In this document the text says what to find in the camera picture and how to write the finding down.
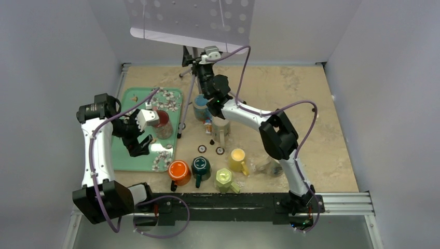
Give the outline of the pink ghost mug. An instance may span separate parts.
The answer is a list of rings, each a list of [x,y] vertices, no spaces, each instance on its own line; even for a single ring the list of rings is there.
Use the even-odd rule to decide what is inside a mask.
[[[159,123],[152,126],[152,129],[158,139],[168,139],[173,134],[173,127],[170,117],[166,111],[157,110]]]

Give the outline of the grey music stand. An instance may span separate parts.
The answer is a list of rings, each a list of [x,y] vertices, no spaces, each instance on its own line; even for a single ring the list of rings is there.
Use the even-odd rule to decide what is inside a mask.
[[[217,46],[250,54],[253,1],[125,1],[131,36],[186,46],[193,57]]]

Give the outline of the orange mug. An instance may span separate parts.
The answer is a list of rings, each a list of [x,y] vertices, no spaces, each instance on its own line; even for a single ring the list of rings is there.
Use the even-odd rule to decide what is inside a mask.
[[[189,165],[183,160],[175,160],[168,167],[168,176],[171,179],[170,190],[175,192],[179,186],[184,186],[191,179]]]

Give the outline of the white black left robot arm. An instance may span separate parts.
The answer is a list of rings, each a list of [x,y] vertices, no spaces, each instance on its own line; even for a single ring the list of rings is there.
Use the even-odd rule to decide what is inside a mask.
[[[120,138],[131,157],[149,155],[152,135],[138,138],[148,126],[160,121],[157,111],[145,109],[121,111],[121,102],[107,94],[95,95],[91,104],[80,106],[76,118],[85,141],[85,169],[81,188],[72,193],[76,207],[92,224],[111,221],[134,213],[149,212],[155,205],[147,183],[125,187],[115,179],[112,165],[112,139]]]

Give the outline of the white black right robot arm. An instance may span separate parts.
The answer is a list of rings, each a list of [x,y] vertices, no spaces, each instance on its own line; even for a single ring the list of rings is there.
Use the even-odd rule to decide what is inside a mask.
[[[216,46],[206,47],[198,57],[184,47],[182,66],[191,66],[213,117],[235,121],[259,132],[266,153],[279,162],[286,176],[290,195],[287,207],[294,214],[308,209],[317,197],[298,156],[303,143],[298,142],[299,135],[285,108],[272,112],[256,109],[240,102],[237,93],[231,95],[227,76],[213,71],[214,63],[226,58]]]

